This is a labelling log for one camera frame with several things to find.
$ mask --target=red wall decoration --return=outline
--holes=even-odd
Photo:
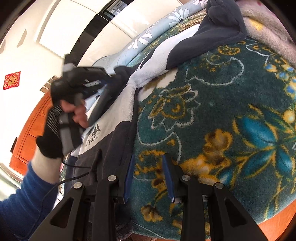
[[[7,90],[20,85],[20,71],[5,75],[3,89]]]

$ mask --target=green floral blanket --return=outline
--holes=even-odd
[[[182,205],[167,194],[166,152],[200,182],[224,183],[257,223],[296,198],[296,71],[269,47],[249,38],[219,46],[151,81],[139,100],[135,233],[180,238]]]

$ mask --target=metal pin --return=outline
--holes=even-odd
[[[74,187],[75,189],[79,189],[79,188],[82,187],[82,183],[80,183],[80,182],[74,183],[73,187]]]
[[[215,183],[216,188],[222,189],[224,185],[222,183]]]
[[[115,181],[116,178],[117,177],[115,175],[110,175],[110,176],[108,176],[108,181]]]
[[[189,180],[190,180],[190,176],[188,176],[188,175],[183,175],[183,176],[182,176],[182,180],[183,180],[183,181],[189,181]]]

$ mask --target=black cable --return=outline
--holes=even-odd
[[[89,174],[89,172],[84,173],[84,174],[82,174],[82,175],[80,175],[80,176],[77,176],[77,177],[72,177],[72,178],[65,179],[65,180],[63,180],[63,181],[61,181],[61,182],[55,184],[55,185],[54,185],[54,186],[48,191],[48,193],[45,194],[45,196],[43,197],[43,199],[42,199],[42,201],[41,201],[41,207],[40,207],[40,211],[39,211],[38,218],[37,218],[36,222],[33,224],[33,226],[32,226],[32,228],[30,229],[30,231],[28,232],[27,236],[23,238],[24,240],[26,240],[26,239],[28,239],[28,238],[30,237],[31,232],[33,231],[33,229],[35,228],[36,224],[38,223],[38,221],[39,221],[39,219],[40,219],[40,217],[41,217],[41,214],[42,214],[42,206],[43,206],[43,202],[44,202],[44,200],[46,199],[46,197],[47,197],[47,196],[48,196],[48,195],[49,195],[49,194],[50,194],[55,188],[57,188],[59,185],[61,185],[61,184],[63,184],[63,183],[66,183],[66,182],[69,182],[69,181],[74,181],[74,180],[76,180],[76,179],[82,178],[82,177],[84,177],[84,176],[86,176],[86,175],[88,175],[88,174]]]
[[[62,160],[62,163],[66,166],[69,166],[69,167],[76,167],[76,168],[86,168],[86,169],[91,169],[91,167],[82,167],[82,166],[75,166],[75,165],[70,165],[68,163],[65,163],[64,160]]]

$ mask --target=jacket sleeve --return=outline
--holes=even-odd
[[[49,168],[46,168],[46,161],[50,160],[46,160],[38,152],[40,151],[37,149],[32,161],[28,165],[28,172],[24,176],[21,188],[17,189],[15,194],[0,202],[0,215],[11,232],[20,239],[29,234],[41,210],[41,217],[30,232],[30,235],[35,231],[52,210],[57,197],[58,188],[55,188],[45,198],[41,207],[41,202],[45,195],[58,182],[61,162],[60,160],[58,162],[53,159],[53,162],[49,162]]]

